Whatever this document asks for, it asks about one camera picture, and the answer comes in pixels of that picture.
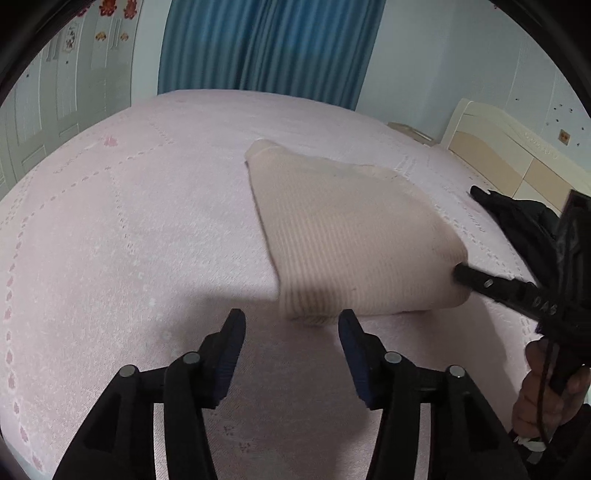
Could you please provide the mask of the person right hand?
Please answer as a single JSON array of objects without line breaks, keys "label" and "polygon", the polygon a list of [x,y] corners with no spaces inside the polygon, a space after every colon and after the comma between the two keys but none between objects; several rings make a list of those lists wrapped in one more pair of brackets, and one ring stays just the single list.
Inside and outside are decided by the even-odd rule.
[{"label": "person right hand", "polygon": [[[537,426],[538,396],[543,378],[543,367],[548,341],[540,339],[530,342],[525,349],[525,358],[530,371],[524,378],[512,411],[512,428],[524,438],[540,436]],[[585,401],[590,386],[590,369],[582,367],[568,382],[562,395],[545,387],[542,404],[542,420],[547,432],[553,432],[560,425],[572,420]]]}]

